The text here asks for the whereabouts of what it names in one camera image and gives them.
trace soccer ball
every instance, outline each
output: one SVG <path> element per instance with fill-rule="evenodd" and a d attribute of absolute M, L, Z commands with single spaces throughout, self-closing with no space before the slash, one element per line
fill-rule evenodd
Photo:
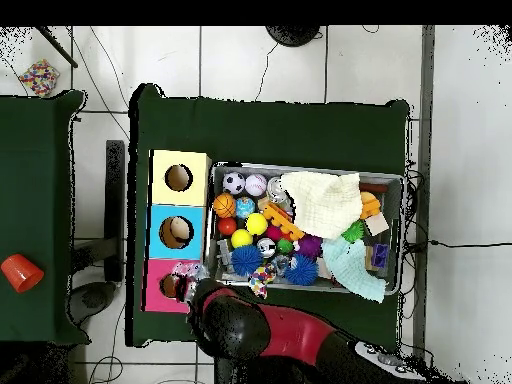
<path fill-rule="evenodd" d="M 222 188 L 230 194 L 239 194 L 245 187 L 245 178 L 238 172 L 230 172 L 224 175 Z"/>

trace baseball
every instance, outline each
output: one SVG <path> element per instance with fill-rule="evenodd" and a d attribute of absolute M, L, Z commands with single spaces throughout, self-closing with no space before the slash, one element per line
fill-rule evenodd
<path fill-rule="evenodd" d="M 252 174 L 245 180 L 245 190 L 251 196 L 261 196 L 267 189 L 267 180 L 261 174 Z"/>

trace white cloth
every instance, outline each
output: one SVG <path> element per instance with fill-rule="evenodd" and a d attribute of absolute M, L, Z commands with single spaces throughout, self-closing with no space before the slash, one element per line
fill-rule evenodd
<path fill-rule="evenodd" d="M 357 173 L 290 172 L 281 176 L 281 186 L 293 199 L 293 223 L 314 236 L 338 238 L 363 210 Z"/>

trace orange ball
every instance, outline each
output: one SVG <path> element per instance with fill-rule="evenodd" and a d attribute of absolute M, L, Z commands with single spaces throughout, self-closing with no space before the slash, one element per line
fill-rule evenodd
<path fill-rule="evenodd" d="M 213 201 L 213 210 L 220 218 L 235 216 L 235 199 L 229 193 L 219 194 Z"/>

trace red cup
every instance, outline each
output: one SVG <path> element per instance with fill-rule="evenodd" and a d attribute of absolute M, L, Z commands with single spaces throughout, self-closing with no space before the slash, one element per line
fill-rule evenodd
<path fill-rule="evenodd" d="M 0 268 L 18 293 L 30 290 L 44 276 L 43 271 L 18 253 L 9 256 L 2 262 Z"/>

